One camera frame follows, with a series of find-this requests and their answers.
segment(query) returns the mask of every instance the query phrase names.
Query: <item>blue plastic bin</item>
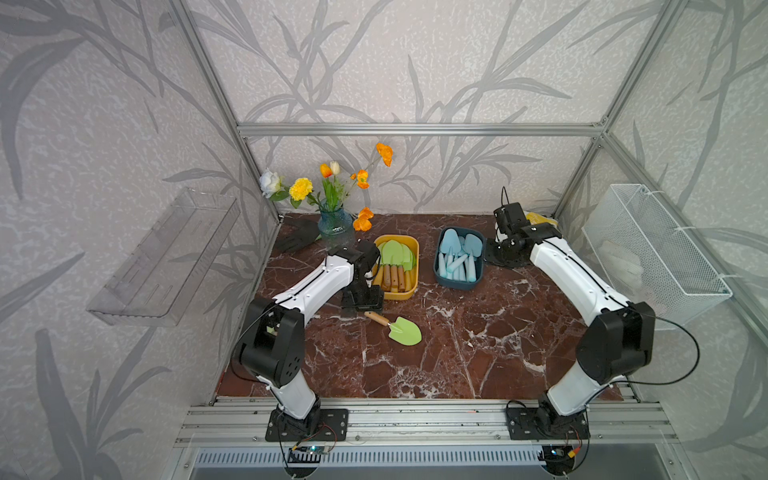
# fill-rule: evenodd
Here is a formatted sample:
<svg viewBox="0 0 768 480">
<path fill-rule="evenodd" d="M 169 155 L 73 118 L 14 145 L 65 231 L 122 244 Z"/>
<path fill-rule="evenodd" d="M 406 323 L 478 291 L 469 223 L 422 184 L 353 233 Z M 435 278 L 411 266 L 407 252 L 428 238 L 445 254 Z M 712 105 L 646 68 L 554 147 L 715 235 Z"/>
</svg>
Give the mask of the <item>blue plastic bin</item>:
<svg viewBox="0 0 768 480">
<path fill-rule="evenodd" d="M 447 286 L 449 288 L 455 288 L 457 290 L 472 290 L 475 288 L 475 286 L 480 283 L 480 280 L 482 280 L 482 267 L 483 267 L 483 261 L 482 256 L 475 258 L 475 275 L 478 277 L 478 279 L 475 282 L 462 282 L 461 280 L 449 280 L 447 278 L 443 278 L 440 276 L 440 272 L 438 270 L 438 255 L 440 254 L 440 243 L 442 243 L 442 236 L 445 235 L 445 231 L 449 228 L 452 228 L 453 230 L 456 230 L 456 233 L 460 237 L 464 237 L 467 235 L 467 233 L 471 233 L 472 235 L 475 235 L 477 238 L 480 239 L 483 246 L 485 246 L 485 237 L 482 236 L 482 233 L 478 232 L 477 230 L 473 230 L 471 228 L 461 228 L 461 227 L 446 227 L 442 229 L 440 232 L 440 238 L 437 240 L 437 250 L 435 251 L 435 262 L 432 265 L 432 269 L 435 272 L 435 278 L 437 279 L 437 283 L 443 286 Z"/>
</svg>

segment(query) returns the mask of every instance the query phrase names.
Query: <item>flower vase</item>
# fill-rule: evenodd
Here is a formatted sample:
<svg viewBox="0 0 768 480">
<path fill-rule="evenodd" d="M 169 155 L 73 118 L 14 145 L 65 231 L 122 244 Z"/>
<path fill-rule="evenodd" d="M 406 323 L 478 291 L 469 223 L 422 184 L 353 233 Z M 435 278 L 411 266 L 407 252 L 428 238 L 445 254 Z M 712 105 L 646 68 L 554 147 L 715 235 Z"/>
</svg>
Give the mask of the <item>flower vase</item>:
<svg viewBox="0 0 768 480">
<path fill-rule="evenodd" d="M 355 244 L 352 215 L 343 208 L 332 212 L 321 210 L 317 228 L 328 251 L 335 247 L 352 247 Z"/>
</svg>

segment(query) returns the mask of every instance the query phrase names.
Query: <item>orange tulip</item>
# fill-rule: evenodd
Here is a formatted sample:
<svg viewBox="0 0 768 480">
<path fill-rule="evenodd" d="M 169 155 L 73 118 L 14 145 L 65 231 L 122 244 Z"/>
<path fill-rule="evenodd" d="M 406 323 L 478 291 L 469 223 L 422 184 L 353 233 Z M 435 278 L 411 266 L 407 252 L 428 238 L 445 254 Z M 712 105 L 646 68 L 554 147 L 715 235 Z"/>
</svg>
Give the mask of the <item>orange tulip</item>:
<svg viewBox="0 0 768 480">
<path fill-rule="evenodd" d="M 371 230 L 371 227 L 373 227 L 371 220 L 362 217 L 358 217 L 357 220 L 353 222 L 352 226 L 355 227 L 355 230 L 362 232 L 367 232 L 368 230 Z"/>
<path fill-rule="evenodd" d="M 358 218 L 363 218 L 365 220 L 369 220 L 369 219 L 373 218 L 373 212 L 371 211 L 370 208 L 365 207 L 365 208 L 363 208 L 360 211 L 360 213 L 357 215 L 357 217 Z"/>
<path fill-rule="evenodd" d="M 376 144 L 376 150 L 379 152 L 379 155 L 382 156 L 382 160 L 384 160 L 384 165 L 387 167 L 392 166 L 392 147 L 389 145 L 384 144 Z"/>
<path fill-rule="evenodd" d="M 370 187 L 368 185 L 368 172 L 365 170 L 361 170 L 357 172 L 357 186 L 365 190 L 366 188 Z"/>
<path fill-rule="evenodd" d="M 323 178 L 328 178 L 333 175 L 333 171 L 331 170 L 331 167 L 328 166 L 328 164 L 320 165 L 320 173 L 323 175 Z"/>
</svg>

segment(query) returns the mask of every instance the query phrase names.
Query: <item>wallpaper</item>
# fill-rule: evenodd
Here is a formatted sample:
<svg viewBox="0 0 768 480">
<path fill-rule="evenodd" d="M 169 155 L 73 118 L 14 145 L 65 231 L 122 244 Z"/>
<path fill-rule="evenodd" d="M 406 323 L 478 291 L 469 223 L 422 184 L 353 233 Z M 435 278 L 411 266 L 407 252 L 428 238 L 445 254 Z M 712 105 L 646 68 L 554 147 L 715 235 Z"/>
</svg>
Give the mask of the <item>wallpaper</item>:
<svg viewBox="0 0 768 480">
<path fill-rule="evenodd" d="M 768 307 L 768 9 L 686 8 L 614 134 Z"/>
<path fill-rule="evenodd" d="M 558 218 L 565 238 L 603 274 L 581 228 L 611 184 L 634 182 L 601 151 Z M 670 386 L 637 385 L 644 401 L 661 402 L 702 480 L 757 480 L 768 467 L 768 356 L 730 303 L 721 303 L 686 325 L 701 348 L 690 377 Z M 666 382 L 693 365 L 696 351 L 676 330 L 654 334 L 653 359 L 632 375 Z"/>
<path fill-rule="evenodd" d="M 599 121 L 661 3 L 189 5 L 238 121 L 458 123 Z"/>
<path fill-rule="evenodd" d="M 376 143 L 392 147 L 392 166 Z M 338 160 L 347 172 L 371 161 L 370 188 L 353 189 L 346 209 L 370 207 L 374 213 L 490 214 L 500 205 L 502 187 L 526 210 L 551 214 L 581 159 L 584 137 L 286 137 L 281 158 L 267 142 L 251 146 L 262 170 L 291 182 L 320 179 L 319 165 Z M 461 151 L 443 162 L 442 151 Z M 285 200 L 281 211 L 293 211 Z"/>
<path fill-rule="evenodd" d="M 276 223 L 165 2 L 3 0 L 0 45 L 0 478 L 157 478 Z M 178 326 L 86 313 L 183 187 L 242 211 Z"/>
<path fill-rule="evenodd" d="M 241 123 L 599 121 L 662 3 L 189 1 Z M 291 180 L 334 160 L 357 171 L 377 141 L 392 144 L 392 171 L 348 209 L 454 214 L 492 212 L 502 185 L 550 213 L 587 142 L 249 140 L 263 169 Z"/>
<path fill-rule="evenodd" d="M 762 301 L 768 287 L 766 7 L 764 0 L 688 2 L 612 131 Z M 600 161 L 591 168 L 592 190 L 604 169 Z M 585 180 L 579 191 L 587 185 Z M 599 200 L 568 206 L 564 219 L 577 220 L 566 222 L 569 234 L 585 220 L 574 212 Z M 662 402 L 700 478 L 764 478 L 764 346 L 730 302 L 688 327 L 701 347 L 698 370 L 671 386 L 636 388 L 644 399 Z M 677 378 L 692 366 L 695 350 L 683 333 L 662 331 L 656 332 L 653 357 L 636 380 Z"/>
</svg>

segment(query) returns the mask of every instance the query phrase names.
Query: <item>marble tabletop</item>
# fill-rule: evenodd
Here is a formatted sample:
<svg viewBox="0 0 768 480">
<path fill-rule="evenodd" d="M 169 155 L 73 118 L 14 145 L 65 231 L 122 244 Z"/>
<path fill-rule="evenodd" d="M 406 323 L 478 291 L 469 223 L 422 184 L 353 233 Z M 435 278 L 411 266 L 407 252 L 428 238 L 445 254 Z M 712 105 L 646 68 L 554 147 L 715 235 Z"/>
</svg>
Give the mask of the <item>marble tabletop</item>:
<svg viewBox="0 0 768 480">
<path fill-rule="evenodd" d="M 537 399 L 571 368 L 586 327 L 568 298 L 537 267 L 509 270 L 486 264 L 482 281 L 469 291 L 435 281 L 432 264 L 440 230 L 467 227 L 492 236 L 492 215 L 376 215 L 372 223 L 358 238 L 374 241 L 398 233 L 419 241 L 418 289 L 409 300 L 385 300 L 383 315 L 410 319 L 421 329 L 422 341 L 404 346 L 362 314 L 343 316 L 336 294 L 306 328 L 303 372 L 318 395 Z M 282 227 L 278 243 L 291 228 Z M 257 295 L 284 291 L 324 255 L 319 242 L 290 255 L 273 250 Z M 218 394 L 269 395 L 263 384 L 229 371 Z M 620 397 L 613 391 L 601 398 Z"/>
</svg>

